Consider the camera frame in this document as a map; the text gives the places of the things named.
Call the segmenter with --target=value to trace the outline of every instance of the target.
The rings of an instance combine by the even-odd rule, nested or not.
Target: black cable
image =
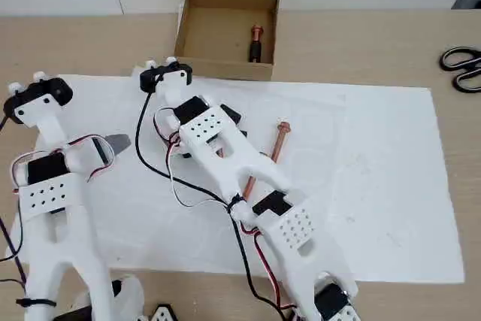
[[[140,161],[148,168],[150,169],[151,171],[153,172],[156,172],[158,175],[164,177],[164,178],[168,178],[170,179],[170,176],[162,171],[160,171],[159,169],[153,167],[152,165],[150,165],[146,160],[145,158],[142,156],[142,153],[141,153],[141,149],[139,147],[139,137],[140,137],[140,133],[141,133],[141,127],[142,127],[142,121],[144,120],[144,116],[145,116],[145,111],[147,109],[147,105],[149,105],[149,101],[150,101],[150,97],[152,96],[152,93],[149,93],[147,95],[147,97],[145,98],[145,103],[144,103],[144,106],[142,107],[142,111],[141,111],[141,115],[139,116],[138,118],[138,123],[137,123],[137,129],[135,130],[135,151],[137,152],[137,157],[140,159]],[[221,199],[218,195],[216,195],[215,193],[209,191],[208,189],[205,189],[205,188],[202,188],[200,186],[196,186],[195,184],[191,184],[183,179],[180,179],[180,178],[177,178],[177,177],[174,177],[174,180],[180,184],[183,184],[184,186],[187,186],[189,188],[192,188],[192,189],[195,189],[196,191],[199,191],[199,192],[202,192],[202,193],[205,193],[206,195],[212,197],[213,199],[215,199],[216,201],[218,202],[221,202],[225,205],[227,205],[227,203],[225,203],[225,201],[223,199]]]
[[[20,214],[21,214],[20,213],[20,200],[18,200],[18,210],[19,210],[19,217],[21,217],[20,216]],[[23,283],[26,283],[27,277],[25,275],[25,271],[23,270],[23,266],[20,263],[20,260],[18,259],[18,252],[20,251],[20,248],[21,248],[22,244],[19,245],[18,250],[15,250],[14,244],[12,243],[10,235],[8,234],[8,230],[5,227],[5,224],[3,223],[3,220],[2,220],[1,217],[0,217],[0,229],[2,229],[2,233],[3,233],[3,235],[5,237],[5,240],[7,241],[7,244],[8,244],[8,248],[10,248],[11,256],[13,256],[13,257],[10,257],[9,259],[14,258],[15,265],[17,266],[18,271],[20,273],[20,278],[22,279]],[[23,230],[21,232],[22,232],[21,242],[23,242]]]
[[[275,309],[275,311],[277,311],[282,321],[287,321],[287,318],[284,316],[284,313],[281,311],[280,308],[278,308],[278,306],[275,303],[273,303],[268,298],[260,296],[260,294],[257,293],[256,288],[254,287],[253,277],[250,274],[249,261],[247,260],[246,250],[244,249],[244,244],[242,243],[239,227],[237,227],[237,223],[233,218],[231,218],[231,221],[232,221],[232,225],[234,226],[235,237],[237,238],[237,244],[239,245],[240,254],[242,255],[242,261],[244,262],[244,268],[246,269],[247,282],[249,284],[251,293],[254,295],[255,298],[257,298],[262,302],[265,302],[266,304],[271,306],[273,309]]]
[[[145,102],[144,102],[144,106],[142,107],[142,111],[141,111],[141,115],[139,116],[138,118],[138,123],[137,123],[137,128],[135,130],[135,150],[137,152],[137,156],[138,158],[140,159],[140,161],[148,168],[150,169],[151,171],[159,174],[160,176],[164,177],[164,178],[168,178],[170,179],[170,175],[160,171],[159,169],[153,167],[152,165],[150,165],[145,159],[144,157],[142,156],[142,153],[141,153],[141,150],[140,150],[140,147],[139,147],[139,138],[140,138],[140,133],[141,133],[141,126],[142,126],[142,121],[144,120],[144,116],[145,116],[145,111],[147,110],[147,106],[149,105],[149,101],[150,101],[150,97],[152,96],[152,93],[148,93],[147,97],[145,98]],[[210,197],[212,197],[213,199],[215,199],[216,201],[218,202],[221,202],[225,205],[227,205],[227,203],[221,199],[218,195],[216,195],[215,193],[209,191],[208,189],[205,189],[205,188],[202,188],[200,186],[196,186],[194,184],[191,184],[189,182],[186,182],[185,180],[182,180],[180,178],[177,178],[177,177],[174,177],[174,180],[178,183],[181,183],[183,184],[184,186],[187,186],[191,189],[194,189],[196,191],[199,191],[199,192],[203,192],[205,193],[206,195],[209,195]],[[235,233],[235,237],[237,239],[237,244],[239,246],[239,250],[240,250],[240,254],[242,255],[242,261],[244,263],[244,268],[246,270],[246,276],[247,276],[247,283],[249,284],[249,288],[250,288],[250,291],[251,293],[253,294],[253,296],[255,298],[257,298],[258,300],[268,304],[269,306],[271,306],[273,309],[276,310],[276,312],[279,314],[280,318],[282,321],[287,321],[287,318],[284,316],[284,313],[281,311],[281,309],[275,304],[273,303],[271,300],[269,300],[268,298],[265,298],[265,297],[262,297],[260,296],[257,291],[256,291],[256,288],[254,287],[254,283],[253,283],[253,279],[252,279],[252,275],[250,273],[250,266],[249,266],[249,260],[247,259],[247,255],[246,255],[246,250],[244,248],[244,244],[242,243],[242,239],[241,239],[241,234],[239,232],[239,228],[237,227],[237,223],[235,222],[235,220],[231,218],[231,221],[232,221],[232,225],[234,226],[234,233]]]
[[[23,221],[22,221],[22,213],[20,212],[20,200],[18,201],[18,219],[20,221],[20,242],[18,244],[18,248],[15,250],[15,252],[12,252],[11,255],[9,255],[9,257],[4,257],[3,259],[0,259],[0,262],[9,261],[13,257],[17,257],[17,255],[20,252],[20,249],[22,248],[22,245],[23,245]],[[2,231],[4,229],[6,229],[1,217],[0,217],[0,228],[2,229]]]
[[[3,279],[3,280],[0,280],[0,283],[4,283],[4,282],[15,282],[15,283],[18,283],[19,285],[21,285],[23,291],[25,292],[25,284],[24,284],[22,281],[15,280],[14,278],[5,278],[5,279]]]
[[[8,121],[8,117],[7,116],[4,116],[3,117],[3,120],[0,122],[0,132],[2,131],[5,123]]]

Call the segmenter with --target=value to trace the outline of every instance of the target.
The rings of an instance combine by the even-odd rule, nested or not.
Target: hole
[[[298,252],[301,256],[307,257],[314,250],[314,243],[312,240],[308,240],[305,244],[299,247]]]

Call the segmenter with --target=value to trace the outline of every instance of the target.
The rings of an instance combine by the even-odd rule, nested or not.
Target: black servo bracket
[[[27,89],[21,92],[15,92],[14,95],[5,101],[3,105],[5,116],[13,120],[16,124],[22,124],[23,122],[15,115],[15,108],[46,94],[52,95],[60,106],[64,106],[70,102],[74,96],[74,91],[62,78],[58,77],[31,83]]]
[[[157,83],[164,80],[164,74],[172,73],[174,71],[182,71],[180,76],[186,78],[186,84],[189,85],[192,83],[192,68],[187,64],[181,64],[176,61],[169,65],[160,65],[157,68],[143,71],[141,73],[141,89],[145,93],[155,93]]]

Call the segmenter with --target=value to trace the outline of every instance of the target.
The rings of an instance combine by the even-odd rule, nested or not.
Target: white wire
[[[154,114],[153,114],[153,122],[156,125],[156,128],[157,128],[158,132],[160,133],[160,137],[168,140],[168,136],[165,136],[160,132],[159,123],[157,122],[157,114],[161,111],[172,111],[172,112],[174,112],[174,109],[170,108],[170,107],[163,107],[163,108],[157,109],[157,111],[155,111]]]
[[[169,148],[167,149],[167,172],[169,173],[169,178],[171,180],[172,194],[176,198],[177,202],[179,202],[182,206],[188,207],[188,208],[197,207],[197,206],[200,206],[201,204],[205,204],[205,203],[208,203],[208,202],[215,202],[216,204],[219,204],[219,205],[223,206],[224,208],[227,208],[226,205],[220,203],[219,201],[217,201],[216,199],[213,199],[213,198],[207,198],[207,199],[204,199],[204,200],[202,200],[198,203],[195,203],[195,204],[187,204],[179,198],[179,195],[177,194],[177,191],[176,191],[175,186],[174,186],[174,171],[173,171],[172,166],[171,166],[171,156],[172,156],[173,150],[174,150],[173,145],[169,146]]]
[[[19,155],[17,158],[15,158],[12,163],[10,164],[10,178],[12,179],[12,183],[14,184],[15,188],[18,188],[18,182],[15,177],[15,171],[17,169],[17,163],[21,161],[22,159],[26,158],[27,156],[32,156],[37,153],[46,153],[46,150],[33,150],[31,152],[27,152],[24,154]]]
[[[64,154],[65,154],[65,151],[70,148],[70,147],[75,147],[77,146],[78,144],[82,144],[84,141],[86,141],[87,139],[98,139],[100,140],[101,142],[103,142],[103,144],[106,146],[106,148],[109,149],[109,152],[110,152],[110,155],[111,155],[111,158],[110,158],[110,161],[109,163],[107,163],[103,168],[100,168],[98,171],[97,170],[94,170],[93,172],[95,172],[95,174],[97,174],[99,171],[103,171],[104,169],[107,169],[109,167],[111,167],[114,162],[115,162],[115,151],[113,150],[113,147],[110,145],[110,143],[108,143],[108,141],[102,137],[101,135],[88,135],[86,136],[85,138],[81,139],[80,141],[78,141],[77,143],[74,143],[74,144],[69,144],[67,145],[67,147],[62,147],[62,148],[59,148],[59,151],[62,151]],[[16,172],[16,168],[17,168],[17,163],[19,161],[21,161],[22,159],[26,158],[27,156],[32,156],[34,154],[37,154],[37,153],[48,153],[48,151],[46,150],[33,150],[32,152],[27,152],[27,153],[24,153],[24,154],[21,154],[19,155],[17,158],[15,158],[12,163],[11,163],[11,166],[10,166],[10,178],[12,180],[12,183],[14,184],[14,188],[19,188],[19,185],[18,185],[18,182],[17,182],[17,178],[15,177],[15,172]],[[87,182],[89,180],[92,179],[92,174],[90,174],[88,177],[87,177]]]
[[[106,146],[106,148],[109,149],[110,155],[111,155],[109,163],[107,163],[104,167],[95,169],[87,177],[87,182],[89,182],[89,181],[92,180],[94,174],[97,175],[99,172],[102,172],[102,171],[106,170],[107,168],[110,168],[110,167],[113,166],[113,164],[115,163],[115,151],[113,150],[113,147],[110,145],[110,143],[108,143],[108,141],[104,137],[102,137],[101,135],[91,135],[89,137],[84,138],[82,141],[80,141],[80,143],[83,143],[86,139],[98,139],[99,141],[102,141],[104,143],[104,145]]]

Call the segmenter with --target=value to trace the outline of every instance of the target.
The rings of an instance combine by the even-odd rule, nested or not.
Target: perforated bracket
[[[168,304],[161,304],[150,318],[150,321],[177,321],[172,307]]]
[[[69,173],[20,187],[20,207],[24,220],[73,204],[82,204],[85,178]]]
[[[361,321],[361,318],[357,312],[355,312],[355,308],[351,304],[347,304],[342,310],[326,321]]]
[[[196,146],[218,135],[228,123],[234,122],[221,107],[212,107],[180,127],[180,137]]]

